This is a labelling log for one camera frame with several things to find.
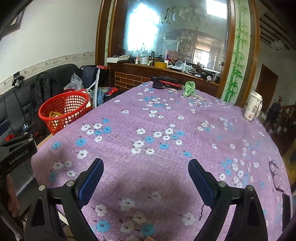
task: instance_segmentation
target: green cloth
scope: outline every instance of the green cloth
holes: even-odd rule
[[[183,92],[183,96],[184,97],[188,97],[191,94],[194,94],[194,90],[195,90],[195,83],[193,81],[188,81],[185,84],[185,90]]]

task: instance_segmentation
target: wooden door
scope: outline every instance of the wooden door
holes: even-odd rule
[[[268,107],[274,95],[278,76],[265,65],[261,67],[256,92],[262,96],[262,111],[267,113]]]

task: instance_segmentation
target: red plastic basket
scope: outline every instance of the red plastic basket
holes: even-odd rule
[[[55,135],[86,113],[88,101],[88,94],[83,92],[62,93],[44,102],[38,111],[38,115],[46,123],[51,134]],[[49,118],[51,111],[59,112],[63,116]]]

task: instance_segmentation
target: person's hand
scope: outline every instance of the person's hand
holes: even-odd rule
[[[9,175],[6,176],[6,190],[9,194],[8,199],[8,210],[11,212],[12,216],[15,218],[20,212],[20,206],[17,201],[17,195],[15,188],[13,186],[13,180]]]

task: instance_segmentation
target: plastic bag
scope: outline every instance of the plastic bag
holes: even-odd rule
[[[74,73],[71,77],[71,82],[64,87],[64,90],[74,89],[75,91],[84,89],[82,80]]]

